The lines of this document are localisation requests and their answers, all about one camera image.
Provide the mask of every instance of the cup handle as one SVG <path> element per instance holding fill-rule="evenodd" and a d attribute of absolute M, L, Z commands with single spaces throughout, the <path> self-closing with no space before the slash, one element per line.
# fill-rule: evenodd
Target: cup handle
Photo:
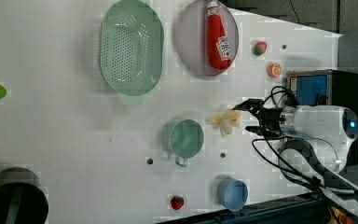
<path fill-rule="evenodd" d="M 182 167 L 187 167 L 187 159 L 183 158 L 183 164 L 180 163 L 180 157 L 176 157 L 176 165 L 182 166 Z"/>

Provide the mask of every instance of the colander handle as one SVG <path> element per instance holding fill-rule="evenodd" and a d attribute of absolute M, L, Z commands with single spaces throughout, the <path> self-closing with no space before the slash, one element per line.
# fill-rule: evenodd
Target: colander handle
<path fill-rule="evenodd" d="M 180 157 L 176 157 L 175 161 L 176 161 L 176 165 L 178 166 L 182 166 L 182 167 L 187 167 L 187 159 L 183 158 L 183 163 L 180 163 Z"/>
<path fill-rule="evenodd" d="M 143 95 L 141 96 L 129 96 L 122 93 L 118 93 L 118 100 L 122 105 L 141 105 L 144 102 Z"/>

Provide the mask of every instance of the bottle cap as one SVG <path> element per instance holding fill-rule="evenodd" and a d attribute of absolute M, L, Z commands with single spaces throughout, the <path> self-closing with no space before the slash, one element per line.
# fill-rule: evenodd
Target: bottle cap
<path fill-rule="evenodd" d="M 211 7 L 219 7 L 219 5 L 217 4 L 216 1 L 211 1 L 210 3 L 208 3 L 207 8 L 211 8 Z"/>

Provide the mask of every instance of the hole in table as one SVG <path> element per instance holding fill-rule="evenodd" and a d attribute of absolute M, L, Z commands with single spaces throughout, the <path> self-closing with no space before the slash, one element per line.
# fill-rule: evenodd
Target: hole in table
<path fill-rule="evenodd" d="M 146 163 L 149 165 L 153 164 L 153 159 L 151 159 L 151 158 L 147 159 Z"/>

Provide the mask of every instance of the orange fruit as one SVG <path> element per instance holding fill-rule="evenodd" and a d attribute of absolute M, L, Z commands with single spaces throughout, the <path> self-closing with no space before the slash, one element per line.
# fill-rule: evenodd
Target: orange fruit
<path fill-rule="evenodd" d="M 278 63 L 273 63 L 268 67 L 268 75 L 270 77 L 278 77 L 282 72 L 281 65 Z"/>

